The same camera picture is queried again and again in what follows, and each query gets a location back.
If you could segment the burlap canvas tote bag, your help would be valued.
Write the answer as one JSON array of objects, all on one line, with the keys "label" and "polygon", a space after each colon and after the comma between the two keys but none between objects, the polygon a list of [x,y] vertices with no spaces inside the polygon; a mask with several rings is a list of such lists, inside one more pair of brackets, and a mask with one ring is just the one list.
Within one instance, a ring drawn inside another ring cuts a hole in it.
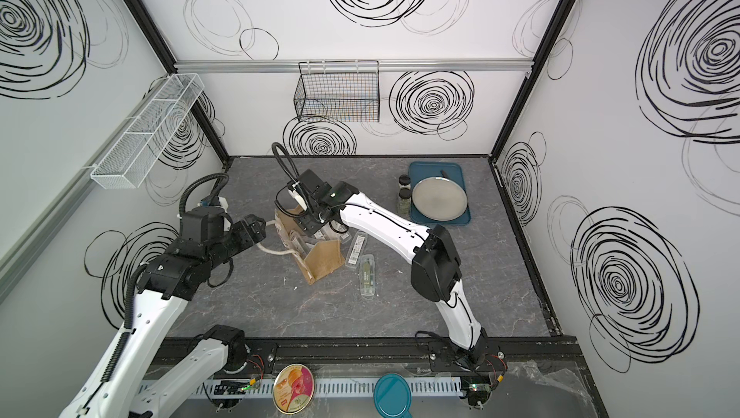
[{"label": "burlap canvas tote bag", "polygon": [[264,244],[258,244],[257,247],[269,255],[291,257],[308,285],[313,285],[345,265],[340,239],[327,239],[322,231],[320,239],[306,235],[292,217],[279,210],[275,210],[274,218],[267,221],[266,225],[273,227],[283,248],[266,248]]}]

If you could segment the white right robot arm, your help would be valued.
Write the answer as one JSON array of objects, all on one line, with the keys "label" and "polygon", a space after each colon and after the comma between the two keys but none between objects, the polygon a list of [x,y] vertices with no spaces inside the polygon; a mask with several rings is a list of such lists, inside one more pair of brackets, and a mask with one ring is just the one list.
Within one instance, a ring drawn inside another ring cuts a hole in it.
[{"label": "white right robot arm", "polygon": [[292,213],[308,235],[333,222],[362,231],[397,252],[410,264],[410,285],[433,302],[448,331],[450,342],[478,366],[488,353],[488,335],[474,316],[464,293],[461,258],[452,236],[438,225],[433,229],[407,221],[372,201],[356,187],[332,186],[310,169],[286,170],[286,190],[302,208]]}]

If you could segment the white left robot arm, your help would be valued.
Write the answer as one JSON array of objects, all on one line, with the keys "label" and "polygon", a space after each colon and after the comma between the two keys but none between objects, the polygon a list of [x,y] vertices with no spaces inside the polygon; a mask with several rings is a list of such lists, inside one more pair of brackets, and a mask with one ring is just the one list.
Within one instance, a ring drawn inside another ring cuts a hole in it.
[{"label": "white left robot arm", "polygon": [[227,226],[229,219],[221,207],[181,213],[177,238],[130,276],[123,324],[62,416],[169,417],[210,377],[244,370],[252,359],[244,332],[215,325],[168,373],[140,389],[171,327],[212,271],[265,239],[261,217]]}]

